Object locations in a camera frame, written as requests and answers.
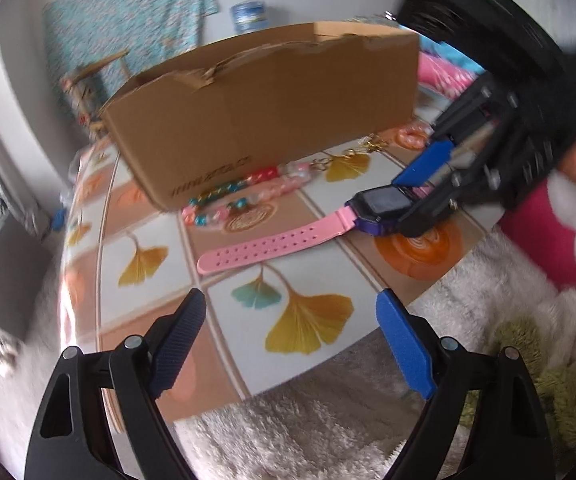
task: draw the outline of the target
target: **beaded bracelet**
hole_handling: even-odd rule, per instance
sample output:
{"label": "beaded bracelet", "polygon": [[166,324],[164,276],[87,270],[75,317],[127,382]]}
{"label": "beaded bracelet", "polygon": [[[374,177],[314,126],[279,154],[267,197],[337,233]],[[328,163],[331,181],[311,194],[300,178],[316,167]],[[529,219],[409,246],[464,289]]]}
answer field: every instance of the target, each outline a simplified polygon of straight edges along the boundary
{"label": "beaded bracelet", "polygon": [[[359,140],[359,148],[350,148],[345,150],[341,156],[353,158],[360,153],[380,152],[386,146],[392,143],[400,144],[407,147],[399,139],[401,136],[417,136],[420,139],[427,139],[429,127],[422,121],[414,121],[411,124],[391,128],[383,134],[394,134],[392,138],[382,139],[376,134],[362,137]],[[314,171],[324,171],[328,168],[333,160],[333,156],[327,158],[317,158],[312,162],[289,162],[288,164],[279,164],[270,168],[250,173],[239,180],[226,182],[221,186],[214,187],[201,193],[195,198],[191,198],[188,205],[181,211],[181,218],[186,225],[195,226],[214,226],[226,221],[230,216],[239,214],[249,207],[253,207],[262,202],[268,202],[281,195],[299,189],[312,179]],[[262,189],[259,192],[252,192],[247,196],[229,202],[214,211],[199,213],[199,211],[208,204],[223,198],[224,196],[245,189],[246,187],[276,180],[275,183]]]}
{"label": "beaded bracelet", "polygon": [[[201,193],[195,198],[191,198],[188,205],[181,211],[181,218],[183,218],[183,222],[186,225],[212,226],[219,224],[228,219],[229,216],[239,214],[251,206],[261,202],[268,202],[283,194],[299,189],[312,179],[312,171],[315,168],[316,165],[309,162],[289,162],[288,164],[279,164],[278,166],[255,171],[239,180],[226,182],[221,186]],[[269,180],[276,180],[277,182],[266,189],[252,192],[247,196],[233,200],[214,211],[199,214],[200,209],[211,202],[215,202],[215,200]]]}

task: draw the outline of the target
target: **pink watch strap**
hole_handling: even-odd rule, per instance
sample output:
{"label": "pink watch strap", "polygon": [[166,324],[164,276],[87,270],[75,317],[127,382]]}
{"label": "pink watch strap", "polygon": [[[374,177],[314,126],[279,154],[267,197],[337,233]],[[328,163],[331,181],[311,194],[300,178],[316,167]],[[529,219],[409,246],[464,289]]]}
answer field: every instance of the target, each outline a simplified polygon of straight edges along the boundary
{"label": "pink watch strap", "polygon": [[250,242],[223,247],[203,254],[197,262],[199,274],[211,274],[220,270],[256,264],[296,253],[332,240],[354,227],[356,214],[350,206],[344,206],[328,216],[284,233],[266,236]]}

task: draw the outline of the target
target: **orange circle pattern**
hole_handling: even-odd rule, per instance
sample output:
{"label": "orange circle pattern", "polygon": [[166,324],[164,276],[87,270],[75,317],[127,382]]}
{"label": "orange circle pattern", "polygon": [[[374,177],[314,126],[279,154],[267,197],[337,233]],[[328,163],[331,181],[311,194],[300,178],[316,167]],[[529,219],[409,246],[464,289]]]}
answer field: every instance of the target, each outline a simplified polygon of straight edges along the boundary
{"label": "orange circle pattern", "polygon": [[438,280],[463,256],[462,232],[452,220],[418,238],[395,234],[374,243],[390,267],[415,280]]}
{"label": "orange circle pattern", "polygon": [[429,125],[423,121],[413,121],[404,126],[389,128],[379,134],[388,143],[394,143],[405,150],[420,152],[428,140]]}

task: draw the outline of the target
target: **ginkgo leaf pattern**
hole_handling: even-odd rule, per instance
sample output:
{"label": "ginkgo leaf pattern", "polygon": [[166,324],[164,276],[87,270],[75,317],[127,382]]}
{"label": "ginkgo leaf pattern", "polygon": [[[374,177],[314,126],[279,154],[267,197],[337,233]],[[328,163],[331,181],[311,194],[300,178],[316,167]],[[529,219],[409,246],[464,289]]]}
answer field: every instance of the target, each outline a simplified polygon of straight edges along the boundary
{"label": "ginkgo leaf pattern", "polygon": [[103,182],[103,173],[96,173],[88,177],[88,179],[81,186],[81,200],[85,200],[92,193],[94,193],[99,188],[102,182]]}
{"label": "ginkgo leaf pattern", "polygon": [[417,238],[398,233],[375,237],[373,243],[390,267],[415,280],[438,280],[464,253],[462,232],[452,219]]}
{"label": "ginkgo leaf pattern", "polygon": [[139,246],[135,235],[128,234],[134,242],[134,256],[119,277],[119,286],[138,285],[151,278],[167,258],[167,247],[151,247],[143,249]]}
{"label": "ginkgo leaf pattern", "polygon": [[145,202],[145,200],[146,196],[141,188],[136,183],[133,183],[127,190],[121,193],[117,203],[120,207],[129,207],[139,202]]}
{"label": "ginkgo leaf pattern", "polygon": [[339,182],[363,175],[370,167],[370,155],[354,153],[353,155],[331,155],[330,165],[325,172],[327,182]]}
{"label": "ginkgo leaf pattern", "polygon": [[90,229],[92,229],[92,224],[89,222],[82,223],[81,220],[74,222],[71,226],[71,232],[68,234],[68,241],[66,242],[68,247],[77,245]]}
{"label": "ginkgo leaf pattern", "polygon": [[321,348],[321,341],[334,343],[354,312],[347,296],[302,296],[290,287],[288,292],[288,306],[265,338],[268,352],[311,354]]}
{"label": "ginkgo leaf pattern", "polygon": [[99,166],[100,164],[103,164],[106,160],[108,160],[108,158],[110,158],[110,155],[108,155],[105,152],[97,153],[94,156],[94,165]]}
{"label": "ginkgo leaf pattern", "polygon": [[238,286],[232,297],[248,308],[260,310],[281,301],[281,294],[263,280],[263,267],[259,275],[249,283]]}

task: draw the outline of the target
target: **pink blanket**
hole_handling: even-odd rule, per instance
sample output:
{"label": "pink blanket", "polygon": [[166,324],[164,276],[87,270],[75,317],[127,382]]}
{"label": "pink blanket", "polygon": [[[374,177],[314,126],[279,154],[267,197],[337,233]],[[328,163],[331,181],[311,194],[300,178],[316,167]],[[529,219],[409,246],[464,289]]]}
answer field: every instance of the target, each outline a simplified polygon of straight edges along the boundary
{"label": "pink blanket", "polygon": [[422,52],[419,54],[417,78],[419,84],[448,99],[455,99],[477,78],[477,74]]}

